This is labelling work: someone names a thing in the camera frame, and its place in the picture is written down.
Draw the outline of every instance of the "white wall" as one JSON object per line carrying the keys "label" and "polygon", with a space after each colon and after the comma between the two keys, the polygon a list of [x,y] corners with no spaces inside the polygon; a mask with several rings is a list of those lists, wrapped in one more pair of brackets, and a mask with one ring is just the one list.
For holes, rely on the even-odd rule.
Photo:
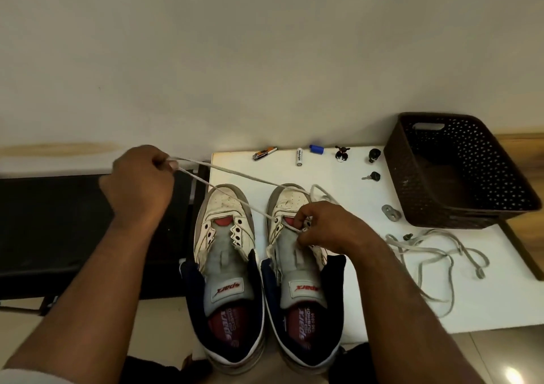
{"label": "white wall", "polygon": [[[544,0],[0,0],[0,145],[385,141],[396,113],[544,129]],[[115,153],[0,160],[98,168]]]}

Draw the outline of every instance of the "hand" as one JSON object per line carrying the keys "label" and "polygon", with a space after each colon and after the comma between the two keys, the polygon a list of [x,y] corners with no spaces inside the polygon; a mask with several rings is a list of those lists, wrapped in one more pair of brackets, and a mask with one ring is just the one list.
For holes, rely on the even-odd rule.
{"label": "hand", "polygon": [[154,146],[135,147],[113,162],[110,175],[100,177],[100,189],[115,213],[114,222],[153,233],[172,198],[176,165],[167,158],[168,154]]}
{"label": "hand", "polygon": [[299,235],[301,246],[319,245],[332,252],[353,253],[373,243],[384,241],[363,220],[340,205],[327,201],[307,203],[296,213],[294,227],[302,228],[306,217],[312,216],[312,225]]}

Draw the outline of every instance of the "sneaker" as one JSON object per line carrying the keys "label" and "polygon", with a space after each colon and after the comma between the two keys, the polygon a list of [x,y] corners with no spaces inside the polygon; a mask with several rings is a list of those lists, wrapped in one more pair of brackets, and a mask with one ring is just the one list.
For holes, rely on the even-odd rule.
{"label": "sneaker", "polygon": [[309,202],[299,191],[272,192],[267,213],[274,220],[267,221],[268,258],[261,263],[261,277],[283,359],[299,373],[320,374],[334,362],[342,336],[345,256],[328,256],[319,246],[298,247],[298,234],[285,223],[293,226],[296,212]]}
{"label": "sneaker", "polygon": [[264,350],[264,297],[248,202],[234,185],[206,195],[195,226],[194,262],[181,264],[189,315],[218,371],[241,374]]}

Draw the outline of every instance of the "white table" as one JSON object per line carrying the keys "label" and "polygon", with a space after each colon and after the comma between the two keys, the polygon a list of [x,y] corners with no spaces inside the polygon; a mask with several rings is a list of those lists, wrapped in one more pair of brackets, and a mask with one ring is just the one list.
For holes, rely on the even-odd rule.
{"label": "white table", "polygon": [[[251,158],[254,152],[214,153],[212,163],[278,184],[297,183],[308,190],[313,183],[319,184],[344,208],[366,221],[381,236],[390,233],[401,239],[407,233],[418,235],[422,228],[413,227],[404,218],[396,223],[391,222],[381,211],[384,204],[398,210],[401,208],[384,155],[373,164],[368,162],[371,148],[352,147],[348,152],[349,159],[343,163],[336,161],[334,148],[326,149],[323,155],[312,154],[304,149],[302,167],[296,166],[295,150],[276,151],[259,161]],[[379,182],[361,181],[361,177],[372,171],[381,174]],[[231,183],[238,186],[249,202],[261,210],[265,210],[275,188],[215,169],[211,171],[210,182],[214,185]],[[253,213],[253,218],[257,254],[264,259],[264,217]],[[450,315],[441,319],[445,329],[449,333],[458,333],[544,324],[544,282],[535,280],[498,225],[481,230],[456,229],[452,232],[466,247],[484,252],[491,260],[491,266],[485,270],[486,278],[478,280],[466,258],[454,255],[456,302]],[[453,248],[451,241],[438,236],[427,240],[422,246],[443,250]],[[407,256],[412,275],[416,273],[416,264],[428,257],[427,254]],[[431,296],[449,298],[447,266],[447,260],[444,259],[425,267],[423,289]],[[430,303],[430,306],[438,315],[448,308],[448,304],[435,302]],[[355,269],[349,260],[344,272],[344,310],[342,342],[367,341]]]}

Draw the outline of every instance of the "wall stain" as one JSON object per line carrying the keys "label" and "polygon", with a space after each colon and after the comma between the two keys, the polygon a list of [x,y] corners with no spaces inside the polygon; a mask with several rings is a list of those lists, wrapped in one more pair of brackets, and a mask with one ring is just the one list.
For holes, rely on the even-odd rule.
{"label": "wall stain", "polygon": [[121,149],[115,142],[50,142],[46,144],[0,146],[0,157],[74,157]]}

